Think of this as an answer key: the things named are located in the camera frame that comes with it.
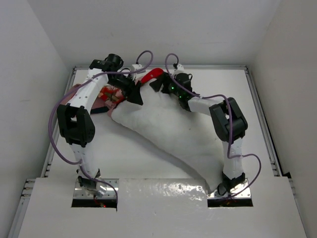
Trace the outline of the red patterned pillowcase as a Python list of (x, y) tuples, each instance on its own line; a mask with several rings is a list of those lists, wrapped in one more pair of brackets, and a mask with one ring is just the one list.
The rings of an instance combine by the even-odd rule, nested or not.
[[(137, 76), (136, 81), (140, 81), (141, 86), (143, 86), (162, 74), (163, 70), (161, 68), (154, 68), (148, 73), (142, 73), (140, 76)], [(92, 115), (107, 113), (110, 116), (112, 111), (123, 101), (125, 101), (125, 98), (120, 89), (106, 85), (99, 92), (90, 113)]]

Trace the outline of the white pillow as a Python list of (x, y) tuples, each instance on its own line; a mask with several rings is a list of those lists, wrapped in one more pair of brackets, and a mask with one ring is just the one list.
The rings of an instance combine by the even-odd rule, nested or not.
[(209, 191), (222, 182), (223, 146), (211, 117), (181, 108), (174, 96), (141, 87), (142, 106), (121, 102), (110, 117), (193, 168)]

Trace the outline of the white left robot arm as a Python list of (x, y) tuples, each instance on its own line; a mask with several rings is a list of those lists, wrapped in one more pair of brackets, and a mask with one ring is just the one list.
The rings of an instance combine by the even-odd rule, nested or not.
[(74, 164), (79, 167), (79, 183), (88, 193), (98, 198), (103, 197), (107, 190), (117, 191), (100, 178), (100, 170), (91, 149), (96, 132), (90, 116), (93, 104), (102, 88), (110, 85), (121, 90), (128, 102), (143, 105), (141, 83), (135, 78), (136, 74), (143, 73), (146, 69), (135, 63), (130, 72), (124, 72), (121, 71), (123, 64), (123, 59), (116, 54), (93, 60), (89, 66), (88, 78), (73, 97), (66, 104), (59, 105), (56, 111), (60, 135), (72, 149)]

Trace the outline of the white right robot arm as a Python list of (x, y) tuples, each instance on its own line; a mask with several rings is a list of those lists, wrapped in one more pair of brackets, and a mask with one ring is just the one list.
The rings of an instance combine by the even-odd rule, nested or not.
[(221, 197), (231, 196), (231, 190), (245, 181), (242, 138), (248, 123), (234, 98), (222, 95), (223, 101), (217, 102), (212, 100), (212, 96), (201, 97), (193, 91), (191, 80), (192, 75), (183, 72), (173, 76), (162, 73), (150, 86), (155, 92), (161, 91), (176, 96), (183, 109), (211, 117), (224, 150), (222, 182), (217, 187), (217, 194)]

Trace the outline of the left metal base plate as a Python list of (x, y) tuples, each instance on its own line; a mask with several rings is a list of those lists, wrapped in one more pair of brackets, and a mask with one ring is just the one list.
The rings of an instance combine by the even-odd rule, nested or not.
[(103, 182), (93, 182), (84, 179), (75, 183), (73, 199), (116, 199), (115, 191), (118, 192), (118, 183), (112, 179), (101, 179)]

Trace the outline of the aluminium table frame rail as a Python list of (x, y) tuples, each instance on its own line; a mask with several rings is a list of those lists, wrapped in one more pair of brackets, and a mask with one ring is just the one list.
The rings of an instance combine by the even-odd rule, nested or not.
[(245, 75), (246, 75), (246, 79), (251, 91), (252, 99), (256, 108), (258, 120), (260, 123), (260, 128), (264, 137), (264, 142), (265, 142), (266, 150), (268, 152), (268, 157), (272, 166), (273, 174), (275, 177), (281, 177), (283, 174), (280, 168), (279, 159), (275, 151), (274, 143), (273, 143), (273, 140), (269, 131), (269, 127), (264, 115), (264, 111), (260, 102), (260, 98), (256, 89), (255, 82), (248, 68), (245, 69)]

